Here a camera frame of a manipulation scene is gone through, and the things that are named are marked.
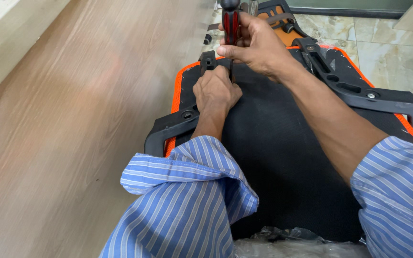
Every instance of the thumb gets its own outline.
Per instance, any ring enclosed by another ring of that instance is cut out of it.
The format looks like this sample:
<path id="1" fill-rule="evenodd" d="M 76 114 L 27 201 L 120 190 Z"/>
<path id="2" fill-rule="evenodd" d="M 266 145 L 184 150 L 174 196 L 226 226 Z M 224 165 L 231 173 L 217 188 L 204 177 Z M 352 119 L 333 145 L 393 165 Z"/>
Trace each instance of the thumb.
<path id="1" fill-rule="evenodd" d="M 238 59 L 243 61 L 245 48 L 233 45 L 222 45 L 217 48 L 216 53 L 230 59 Z"/>

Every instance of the red and black screwdriver handle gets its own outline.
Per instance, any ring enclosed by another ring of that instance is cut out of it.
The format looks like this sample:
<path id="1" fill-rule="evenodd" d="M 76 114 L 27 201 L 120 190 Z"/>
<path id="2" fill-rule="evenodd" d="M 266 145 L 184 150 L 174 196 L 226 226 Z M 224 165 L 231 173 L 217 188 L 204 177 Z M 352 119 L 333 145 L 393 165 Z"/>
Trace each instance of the red and black screwdriver handle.
<path id="1" fill-rule="evenodd" d="M 240 0 L 221 0 L 223 8 L 224 41 L 226 45 L 237 45 L 240 25 Z"/>

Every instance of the wooden floor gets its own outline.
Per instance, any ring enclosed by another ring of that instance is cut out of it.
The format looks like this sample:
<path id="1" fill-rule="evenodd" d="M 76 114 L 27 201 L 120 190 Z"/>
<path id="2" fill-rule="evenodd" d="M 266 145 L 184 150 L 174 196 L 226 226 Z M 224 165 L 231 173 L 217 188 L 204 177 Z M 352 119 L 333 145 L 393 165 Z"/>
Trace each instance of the wooden floor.
<path id="1" fill-rule="evenodd" d="M 0 85 L 0 257 L 93 258 L 214 0 L 71 0 Z"/>

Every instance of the blue striped shirt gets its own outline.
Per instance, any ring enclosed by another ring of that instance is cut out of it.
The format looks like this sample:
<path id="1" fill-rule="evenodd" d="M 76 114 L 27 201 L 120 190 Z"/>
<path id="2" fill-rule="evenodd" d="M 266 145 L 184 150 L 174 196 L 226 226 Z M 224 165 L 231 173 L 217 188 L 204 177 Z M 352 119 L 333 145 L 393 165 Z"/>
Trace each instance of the blue striped shirt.
<path id="1" fill-rule="evenodd" d="M 200 136 L 168 158 L 136 154 L 122 186 L 142 195 L 112 232 L 100 257 L 233 257 L 230 225 L 259 198 L 215 138 Z M 351 178 L 360 222 L 376 257 L 413 257 L 413 144 L 388 137 Z"/>

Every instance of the tile floor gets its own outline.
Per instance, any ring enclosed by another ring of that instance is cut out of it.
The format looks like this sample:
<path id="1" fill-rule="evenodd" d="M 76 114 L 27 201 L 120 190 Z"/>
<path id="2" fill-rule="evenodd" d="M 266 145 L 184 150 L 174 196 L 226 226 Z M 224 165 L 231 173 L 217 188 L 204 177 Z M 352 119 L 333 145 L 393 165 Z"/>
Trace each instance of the tile floor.
<path id="1" fill-rule="evenodd" d="M 413 32 L 395 30 L 397 20 L 340 16 L 295 15 L 302 30 L 319 41 L 345 50 L 378 88 L 413 92 Z M 221 9 L 211 23 L 221 22 Z M 209 31 L 216 50 L 223 32 Z"/>

